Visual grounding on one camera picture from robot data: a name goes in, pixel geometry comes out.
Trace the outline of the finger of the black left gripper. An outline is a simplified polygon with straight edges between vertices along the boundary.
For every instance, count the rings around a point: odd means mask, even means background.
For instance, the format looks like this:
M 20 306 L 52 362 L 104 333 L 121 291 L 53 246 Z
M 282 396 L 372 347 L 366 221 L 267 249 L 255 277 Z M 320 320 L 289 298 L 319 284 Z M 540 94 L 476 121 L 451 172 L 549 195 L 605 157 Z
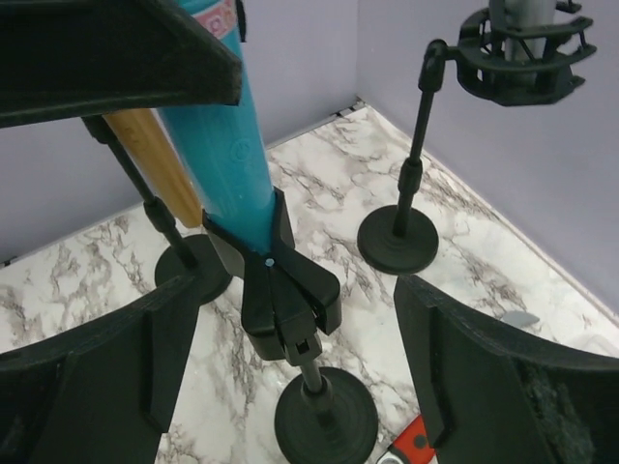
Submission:
M 236 105 L 242 64 L 174 1 L 4 1 L 1 126 Z

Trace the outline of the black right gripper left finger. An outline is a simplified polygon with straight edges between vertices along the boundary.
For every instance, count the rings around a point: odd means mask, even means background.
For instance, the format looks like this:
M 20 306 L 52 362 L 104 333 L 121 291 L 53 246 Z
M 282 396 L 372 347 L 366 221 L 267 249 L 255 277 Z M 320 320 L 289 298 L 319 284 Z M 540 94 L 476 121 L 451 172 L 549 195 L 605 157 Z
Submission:
M 152 463 L 199 310 L 194 276 L 1 356 L 4 463 Z

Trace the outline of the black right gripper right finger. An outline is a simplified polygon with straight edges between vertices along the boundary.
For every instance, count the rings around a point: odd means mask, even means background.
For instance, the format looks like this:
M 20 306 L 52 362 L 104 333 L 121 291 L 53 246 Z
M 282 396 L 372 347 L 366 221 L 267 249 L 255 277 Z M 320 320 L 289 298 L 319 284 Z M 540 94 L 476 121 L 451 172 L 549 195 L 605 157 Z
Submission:
M 614 463 L 618 361 L 511 327 L 422 278 L 394 303 L 441 463 Z

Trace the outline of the gold microphone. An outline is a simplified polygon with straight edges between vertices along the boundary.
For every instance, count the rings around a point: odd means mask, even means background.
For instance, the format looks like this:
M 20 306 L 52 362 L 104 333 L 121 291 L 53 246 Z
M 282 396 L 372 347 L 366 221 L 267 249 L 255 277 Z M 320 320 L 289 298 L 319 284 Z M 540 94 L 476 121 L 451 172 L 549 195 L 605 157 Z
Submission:
M 103 117 L 170 212 L 186 227 L 199 227 L 202 206 L 153 111 L 129 109 Z

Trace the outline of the blue microphone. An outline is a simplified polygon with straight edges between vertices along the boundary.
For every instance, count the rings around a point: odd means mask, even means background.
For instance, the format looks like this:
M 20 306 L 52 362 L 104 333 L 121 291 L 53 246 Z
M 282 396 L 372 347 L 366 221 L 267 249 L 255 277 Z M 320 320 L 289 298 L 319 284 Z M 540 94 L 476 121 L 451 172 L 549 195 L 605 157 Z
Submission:
M 158 114 L 209 219 L 268 253 L 275 194 L 247 72 L 237 105 L 162 107 Z

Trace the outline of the black clip desk stand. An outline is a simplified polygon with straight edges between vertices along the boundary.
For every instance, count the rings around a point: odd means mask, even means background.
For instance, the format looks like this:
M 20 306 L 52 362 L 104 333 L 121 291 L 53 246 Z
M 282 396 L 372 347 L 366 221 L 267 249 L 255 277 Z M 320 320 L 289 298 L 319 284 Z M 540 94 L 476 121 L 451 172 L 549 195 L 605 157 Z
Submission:
M 290 463 L 364 463 L 378 432 L 367 387 L 344 369 L 319 366 L 320 336 L 342 319 L 338 278 L 296 250 L 284 194 L 275 192 L 271 248 L 251 250 L 203 218 L 226 270 L 244 281 L 241 323 L 264 361 L 300 368 L 280 395 L 275 433 Z

